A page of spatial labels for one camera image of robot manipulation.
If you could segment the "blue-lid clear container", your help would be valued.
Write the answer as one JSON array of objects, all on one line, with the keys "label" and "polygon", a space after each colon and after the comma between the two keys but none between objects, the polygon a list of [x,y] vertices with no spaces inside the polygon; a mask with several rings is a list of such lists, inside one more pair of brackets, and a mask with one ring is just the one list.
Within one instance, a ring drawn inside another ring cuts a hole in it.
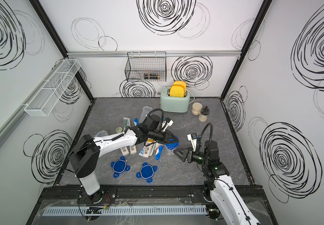
[{"label": "blue-lid clear container", "polygon": [[104,137],[104,136],[108,136],[108,132],[105,130],[99,131],[96,133],[95,137]]},{"label": "blue-lid clear container", "polygon": [[152,110],[153,110],[152,107],[144,106],[143,109],[142,109],[142,113],[141,113],[141,116],[140,116],[139,123],[142,123],[146,119],[148,113],[150,113]]},{"label": "blue-lid clear container", "polygon": [[179,146],[179,142],[166,144],[165,145],[166,155],[167,156],[173,156],[174,155],[174,150],[176,150],[178,146]]}]

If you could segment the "cream lotion bottle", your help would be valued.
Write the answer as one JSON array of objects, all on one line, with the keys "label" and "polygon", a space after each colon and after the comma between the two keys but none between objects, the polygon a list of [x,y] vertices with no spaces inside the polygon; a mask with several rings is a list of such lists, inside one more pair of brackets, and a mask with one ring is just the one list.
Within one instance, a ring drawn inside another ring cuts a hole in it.
[{"label": "cream lotion bottle", "polygon": [[154,146],[155,142],[152,139],[148,139],[145,144],[144,144],[144,153],[143,153],[143,157],[148,158],[150,156],[151,151],[153,150],[153,146]]},{"label": "cream lotion bottle", "polygon": [[135,145],[130,146],[130,154],[134,155],[137,153],[137,148]]},{"label": "cream lotion bottle", "polygon": [[122,156],[129,155],[129,150],[127,147],[122,147],[122,148],[120,148],[120,150],[121,150]]}]

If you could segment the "blue container lid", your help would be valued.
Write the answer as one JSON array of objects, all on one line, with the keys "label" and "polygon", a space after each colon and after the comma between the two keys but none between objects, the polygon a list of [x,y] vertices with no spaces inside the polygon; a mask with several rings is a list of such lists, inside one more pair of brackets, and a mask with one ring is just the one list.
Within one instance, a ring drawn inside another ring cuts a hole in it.
[{"label": "blue container lid", "polygon": [[157,172],[158,167],[148,163],[143,163],[140,171],[136,174],[137,178],[144,179],[147,183],[153,182],[153,176]]},{"label": "blue container lid", "polygon": [[121,156],[120,159],[111,162],[111,168],[113,170],[113,177],[118,178],[119,175],[123,172],[130,171],[130,166],[127,164],[124,156]]}]

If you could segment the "blue small toiletry tube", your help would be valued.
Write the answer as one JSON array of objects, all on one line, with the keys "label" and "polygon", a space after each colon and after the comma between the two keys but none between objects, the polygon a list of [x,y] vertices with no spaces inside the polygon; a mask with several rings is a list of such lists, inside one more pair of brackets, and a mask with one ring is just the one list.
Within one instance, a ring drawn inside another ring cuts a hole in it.
[{"label": "blue small toiletry tube", "polygon": [[139,121],[138,121],[137,118],[134,119],[134,125],[135,125],[135,126],[139,125]]}]

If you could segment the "green toothbrush packet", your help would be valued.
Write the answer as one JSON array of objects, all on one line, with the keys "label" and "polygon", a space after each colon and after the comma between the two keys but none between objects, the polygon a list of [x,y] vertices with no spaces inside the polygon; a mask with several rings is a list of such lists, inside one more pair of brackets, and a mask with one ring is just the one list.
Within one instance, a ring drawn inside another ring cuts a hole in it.
[{"label": "green toothbrush packet", "polygon": [[131,126],[130,118],[123,118],[124,121],[124,131],[126,131]]}]

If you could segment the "green round toiletry tin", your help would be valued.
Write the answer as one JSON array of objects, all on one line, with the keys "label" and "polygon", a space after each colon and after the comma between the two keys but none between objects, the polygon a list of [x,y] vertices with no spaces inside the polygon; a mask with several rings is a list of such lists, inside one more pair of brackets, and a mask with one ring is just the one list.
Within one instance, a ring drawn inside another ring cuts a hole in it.
[{"label": "green round toiletry tin", "polygon": [[123,131],[123,129],[122,129],[121,127],[117,127],[117,128],[116,128],[116,132],[117,132],[117,133],[121,133],[122,131]]}]

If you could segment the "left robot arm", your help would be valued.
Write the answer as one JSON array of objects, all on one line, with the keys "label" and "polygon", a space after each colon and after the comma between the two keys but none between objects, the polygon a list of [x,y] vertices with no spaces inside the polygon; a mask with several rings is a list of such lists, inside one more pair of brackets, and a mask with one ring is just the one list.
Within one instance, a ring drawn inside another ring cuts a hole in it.
[{"label": "left robot arm", "polygon": [[162,109],[154,109],[149,112],[138,125],[128,127],[125,131],[105,137],[92,137],[84,135],[73,147],[67,160],[70,162],[76,177],[88,196],[92,196],[100,190],[100,184],[96,177],[95,168],[98,159],[103,155],[118,150],[122,147],[133,146],[147,140],[152,143],[172,144],[179,142],[167,127],[173,122],[170,118],[164,119]]}]

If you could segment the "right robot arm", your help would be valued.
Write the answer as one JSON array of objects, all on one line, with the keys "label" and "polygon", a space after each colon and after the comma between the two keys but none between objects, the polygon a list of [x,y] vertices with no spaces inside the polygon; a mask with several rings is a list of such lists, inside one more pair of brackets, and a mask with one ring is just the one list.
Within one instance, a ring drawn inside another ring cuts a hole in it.
[{"label": "right robot arm", "polygon": [[176,149],[174,154],[183,162],[201,165],[207,178],[204,182],[204,198],[214,203],[228,225],[259,225],[235,187],[226,166],[220,161],[216,141],[212,140],[213,125],[208,123],[200,135],[190,134],[188,140],[196,143],[192,147]]}]

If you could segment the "mint green toaster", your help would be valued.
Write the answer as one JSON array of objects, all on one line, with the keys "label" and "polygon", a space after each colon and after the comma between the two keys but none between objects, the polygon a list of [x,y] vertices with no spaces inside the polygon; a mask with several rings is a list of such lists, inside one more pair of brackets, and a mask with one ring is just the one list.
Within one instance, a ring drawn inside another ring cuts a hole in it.
[{"label": "mint green toaster", "polygon": [[185,113],[195,101],[195,96],[189,90],[184,97],[171,97],[169,92],[170,87],[164,87],[160,95],[160,108],[165,112]]}]

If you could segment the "beige round jar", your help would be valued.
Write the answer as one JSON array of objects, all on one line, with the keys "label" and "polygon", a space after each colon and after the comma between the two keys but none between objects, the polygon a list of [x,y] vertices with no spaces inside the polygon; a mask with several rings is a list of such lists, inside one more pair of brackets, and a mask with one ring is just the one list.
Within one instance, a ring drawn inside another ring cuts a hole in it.
[{"label": "beige round jar", "polygon": [[203,105],[199,102],[195,102],[192,105],[191,112],[193,115],[200,115]]}]

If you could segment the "black-cap glass bottle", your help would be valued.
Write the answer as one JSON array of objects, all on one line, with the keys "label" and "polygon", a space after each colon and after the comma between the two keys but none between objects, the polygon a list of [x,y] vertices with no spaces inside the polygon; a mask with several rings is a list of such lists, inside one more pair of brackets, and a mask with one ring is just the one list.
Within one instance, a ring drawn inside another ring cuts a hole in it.
[{"label": "black-cap glass bottle", "polygon": [[210,109],[208,106],[205,106],[204,108],[202,108],[202,110],[199,114],[199,117],[198,117],[199,121],[206,122],[209,114],[210,114]]}]

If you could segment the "front yellow toast slice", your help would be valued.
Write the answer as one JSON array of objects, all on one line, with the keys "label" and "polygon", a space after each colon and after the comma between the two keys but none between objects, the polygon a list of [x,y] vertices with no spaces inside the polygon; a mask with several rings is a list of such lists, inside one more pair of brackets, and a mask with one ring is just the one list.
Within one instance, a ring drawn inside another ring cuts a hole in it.
[{"label": "front yellow toast slice", "polygon": [[169,95],[171,97],[184,97],[185,87],[179,84],[172,85],[169,90]]}]

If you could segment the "yellow toast slice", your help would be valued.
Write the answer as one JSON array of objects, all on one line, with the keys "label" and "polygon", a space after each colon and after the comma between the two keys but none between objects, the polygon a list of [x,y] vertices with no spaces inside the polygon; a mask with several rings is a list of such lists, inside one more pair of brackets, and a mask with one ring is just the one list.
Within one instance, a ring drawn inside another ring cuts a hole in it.
[{"label": "yellow toast slice", "polygon": [[184,82],[184,81],[175,81],[175,82],[173,83],[173,85],[180,85],[180,86],[182,86],[184,89],[187,89],[187,84],[186,84],[186,82]]},{"label": "yellow toast slice", "polygon": [[179,84],[172,85],[169,90],[169,95],[171,97],[184,97],[185,87]]}]

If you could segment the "back yellow toast slice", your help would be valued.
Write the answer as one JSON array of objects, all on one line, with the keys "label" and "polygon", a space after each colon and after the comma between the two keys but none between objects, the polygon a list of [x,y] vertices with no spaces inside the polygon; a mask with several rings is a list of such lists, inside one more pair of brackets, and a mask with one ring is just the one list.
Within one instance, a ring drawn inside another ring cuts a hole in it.
[{"label": "back yellow toast slice", "polygon": [[175,82],[173,83],[173,85],[180,85],[180,86],[182,86],[184,89],[187,89],[187,84],[186,84],[186,82],[184,82],[184,81],[175,81]]}]

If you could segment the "white mesh wall shelf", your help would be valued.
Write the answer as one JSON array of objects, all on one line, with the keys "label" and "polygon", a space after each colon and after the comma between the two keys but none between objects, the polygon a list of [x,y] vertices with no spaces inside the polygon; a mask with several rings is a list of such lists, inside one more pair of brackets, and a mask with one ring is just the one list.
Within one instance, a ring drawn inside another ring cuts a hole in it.
[{"label": "white mesh wall shelf", "polygon": [[80,68],[77,59],[60,62],[27,103],[24,111],[32,117],[42,117],[48,116],[59,102],[67,105],[76,103],[81,96],[81,86],[75,77]]}]

